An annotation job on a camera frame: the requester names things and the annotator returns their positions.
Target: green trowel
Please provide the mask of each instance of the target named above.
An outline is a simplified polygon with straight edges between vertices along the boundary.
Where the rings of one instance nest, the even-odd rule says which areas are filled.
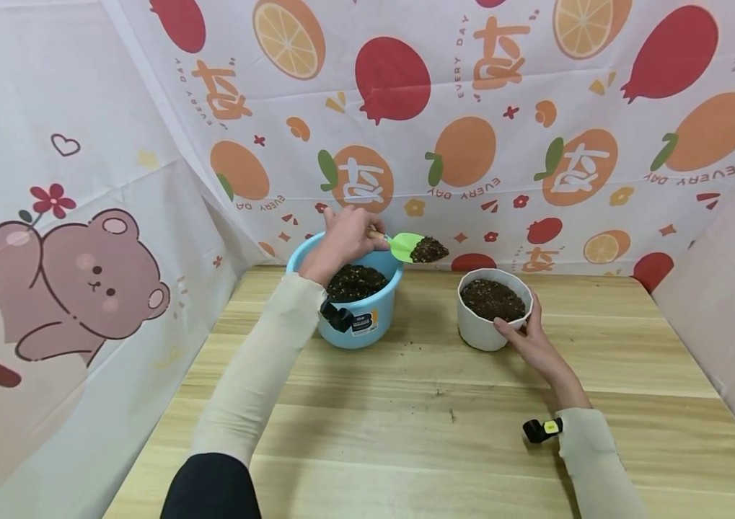
[[[367,231],[372,239],[383,239],[385,236],[376,230]],[[433,263],[447,257],[449,252],[437,240],[429,236],[413,233],[399,233],[388,237],[390,253],[405,263]]]

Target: black sleeve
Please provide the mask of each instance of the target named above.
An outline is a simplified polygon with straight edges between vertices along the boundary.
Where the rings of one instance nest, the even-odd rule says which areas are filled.
[[[196,454],[183,464],[160,519],[260,519],[258,497],[246,466],[226,454]]]

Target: black clip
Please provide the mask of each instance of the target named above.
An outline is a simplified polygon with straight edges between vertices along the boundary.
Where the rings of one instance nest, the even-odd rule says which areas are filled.
[[[335,308],[333,303],[329,299],[325,299],[320,306],[320,315],[327,319],[330,326],[333,327],[336,332],[344,333],[353,326],[355,316],[353,313],[346,308]]]
[[[542,424],[539,420],[530,420],[524,424],[524,433],[530,443],[543,443],[552,436],[558,436],[561,432],[563,432],[563,420],[559,417]]]

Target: backdrop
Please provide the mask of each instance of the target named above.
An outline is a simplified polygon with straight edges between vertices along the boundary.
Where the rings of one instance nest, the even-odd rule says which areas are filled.
[[[99,517],[326,205],[652,289],[734,195],[730,2],[434,5],[0,0],[0,518]]]
[[[0,519],[100,517],[262,260],[197,184],[100,4],[0,2]]]
[[[285,262],[324,206],[440,267],[634,274],[735,192],[728,0],[105,0],[193,168]]]

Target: wooden table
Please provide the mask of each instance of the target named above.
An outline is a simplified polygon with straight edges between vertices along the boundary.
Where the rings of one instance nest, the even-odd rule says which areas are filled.
[[[251,269],[106,518],[158,518],[193,427],[282,269]],[[456,329],[460,274],[409,271],[393,326],[365,350],[302,353],[252,462],[264,518],[572,518],[554,439],[521,424],[549,393],[508,348]],[[607,416],[653,519],[735,518],[735,420],[641,286],[526,275],[544,327]]]

